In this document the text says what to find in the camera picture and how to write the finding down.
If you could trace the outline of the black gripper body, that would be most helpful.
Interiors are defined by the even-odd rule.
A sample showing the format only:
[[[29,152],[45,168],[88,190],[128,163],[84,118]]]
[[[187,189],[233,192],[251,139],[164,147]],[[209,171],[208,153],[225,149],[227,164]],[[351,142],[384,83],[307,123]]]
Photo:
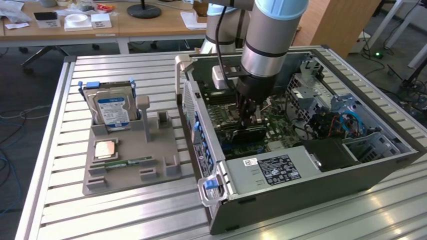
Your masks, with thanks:
[[[255,75],[240,76],[236,82],[237,102],[251,100],[261,103],[271,95],[276,83],[276,77],[257,77]]]

